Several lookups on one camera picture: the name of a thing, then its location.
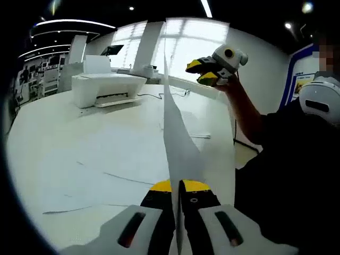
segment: window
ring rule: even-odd
[[[165,42],[169,75],[196,82],[197,74],[186,73],[186,65],[196,58],[211,56],[226,43],[228,27],[227,23],[206,19],[167,19],[152,64],[164,73]]]
[[[131,68],[137,55],[140,40],[147,21],[126,25],[118,28],[113,35],[111,45],[124,45],[117,55],[110,56],[111,67]]]

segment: table surface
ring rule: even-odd
[[[140,94],[158,96],[158,93],[163,92],[163,85],[146,84]],[[186,97],[173,97],[181,111],[192,112],[206,123],[211,139],[192,139],[202,144],[199,149],[206,163],[207,183],[222,204],[233,205],[234,146],[227,106],[192,92]],[[84,135],[100,130],[103,123],[109,122],[113,117],[115,121],[125,124],[159,128],[159,108],[164,101],[151,96],[140,98],[136,103],[79,109],[72,103],[72,92],[67,91],[34,101],[20,109],[8,135],[8,166],[28,216],[39,233],[55,249],[86,244],[96,238],[101,225],[124,207],[100,205],[59,214],[42,214],[38,202],[41,180],[38,176],[39,160],[56,148],[62,150],[77,139],[82,139]],[[63,130],[63,127],[72,122],[81,123],[82,128]]]

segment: ceiling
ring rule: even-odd
[[[314,11],[310,14],[303,14],[301,11],[303,1],[300,0],[266,1],[263,3],[208,0],[214,19],[229,22],[232,28],[255,35],[288,54],[312,43],[310,35],[314,31],[315,22],[329,8],[321,5],[324,2],[313,1]],[[133,11],[129,10],[130,6],[134,7]],[[55,0],[41,14],[45,20],[81,19],[115,27],[143,20],[161,21],[176,16],[206,18],[200,0],[171,0],[169,2],[156,0]],[[37,17],[36,22],[41,21],[42,19]],[[287,21],[293,25],[291,31],[284,27]],[[31,29],[23,52],[51,45],[71,44],[74,35],[87,35],[89,42],[112,31],[115,29],[71,22],[39,25]]]

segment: person's arm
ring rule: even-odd
[[[225,86],[215,86],[227,94],[235,118],[244,135],[257,145],[262,144],[264,124],[261,114],[256,110],[236,76],[229,79]]]

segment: person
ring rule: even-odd
[[[22,78],[23,78],[23,82],[24,83],[28,82],[28,69],[27,69],[27,66],[25,66],[25,70],[23,70],[23,72],[22,72]]]
[[[320,72],[315,77],[327,72],[340,81],[339,43],[325,34],[316,37]],[[235,208],[257,222],[264,237],[297,247],[299,254],[318,243],[328,245],[339,217],[340,126],[304,113],[299,99],[261,115],[236,76],[216,88],[227,94],[245,136],[263,147],[236,170]]]

